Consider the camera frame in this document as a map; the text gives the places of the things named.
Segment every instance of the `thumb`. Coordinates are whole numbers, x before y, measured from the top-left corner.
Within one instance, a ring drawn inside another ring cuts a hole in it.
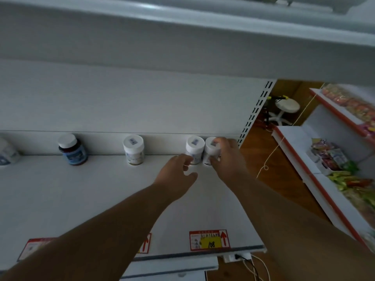
[[[213,167],[213,169],[218,172],[218,167],[219,167],[219,161],[215,157],[210,157],[210,163]]]
[[[191,185],[193,185],[196,179],[198,178],[198,174],[196,172],[192,172],[191,174],[188,175],[187,178],[189,179],[189,182],[191,183]]]

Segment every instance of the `white bottle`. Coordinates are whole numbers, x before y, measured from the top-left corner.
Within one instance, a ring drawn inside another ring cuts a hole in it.
[[[126,159],[130,165],[140,165],[144,161],[144,143],[139,135],[130,135],[124,140]]]
[[[20,157],[17,150],[7,140],[0,137],[0,167],[16,163]]]
[[[205,165],[211,165],[210,157],[218,159],[221,153],[221,147],[219,143],[214,142],[213,140],[216,137],[208,137],[204,146],[203,153],[203,163]]]
[[[201,162],[203,150],[204,140],[201,137],[192,136],[186,141],[185,154],[193,157],[191,165],[197,165]]]

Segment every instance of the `red arrow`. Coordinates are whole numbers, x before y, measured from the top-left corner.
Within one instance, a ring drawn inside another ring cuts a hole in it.
[[[146,243],[148,243],[148,238],[146,238],[145,241],[143,242],[142,252],[144,252],[144,249],[146,248]]]
[[[227,235],[222,231],[220,237],[221,237],[221,238],[223,239],[223,241],[224,241],[224,246],[227,246],[227,243],[225,242],[225,238],[227,237]]]

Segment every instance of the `person's left arm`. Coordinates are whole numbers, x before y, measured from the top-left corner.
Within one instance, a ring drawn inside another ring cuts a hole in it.
[[[171,158],[152,185],[58,237],[0,280],[118,281],[161,213],[196,181],[197,173],[183,172],[192,160]]]

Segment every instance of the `power strip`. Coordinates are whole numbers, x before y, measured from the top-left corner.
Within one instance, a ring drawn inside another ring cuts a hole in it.
[[[243,258],[246,258],[247,260],[252,260],[251,259],[251,253],[237,253],[239,255],[241,255]],[[231,255],[223,255],[223,259],[224,259],[224,262],[225,263],[229,263],[229,262],[235,262],[235,261],[242,261],[243,259],[239,258],[239,259],[236,259],[234,257],[234,254],[231,254]]]

